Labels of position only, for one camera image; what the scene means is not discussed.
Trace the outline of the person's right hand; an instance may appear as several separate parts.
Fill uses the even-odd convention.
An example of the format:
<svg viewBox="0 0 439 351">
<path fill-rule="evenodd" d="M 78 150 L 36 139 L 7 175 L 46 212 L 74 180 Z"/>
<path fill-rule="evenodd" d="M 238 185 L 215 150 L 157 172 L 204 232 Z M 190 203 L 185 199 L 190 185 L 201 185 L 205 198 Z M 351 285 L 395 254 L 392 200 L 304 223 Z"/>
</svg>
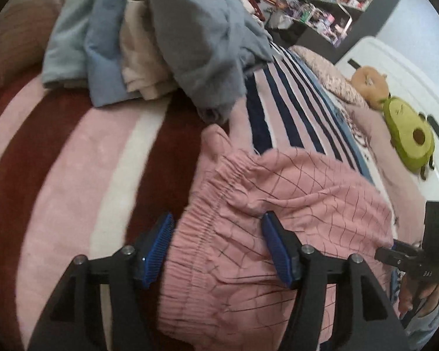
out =
<svg viewBox="0 0 439 351">
<path fill-rule="evenodd" d="M 412 287 L 414 284 L 408 274 L 404 274 L 401 280 L 398 310 L 401 315 L 405 315 L 413 309 L 413 300 L 415 297 L 421 300 L 426 300 L 424 306 L 419 311 L 419 316 L 423 317 L 437 307 L 439 303 L 439 284 L 428 284 L 422 292 L 417 293 L 416 289 Z"/>
</svg>

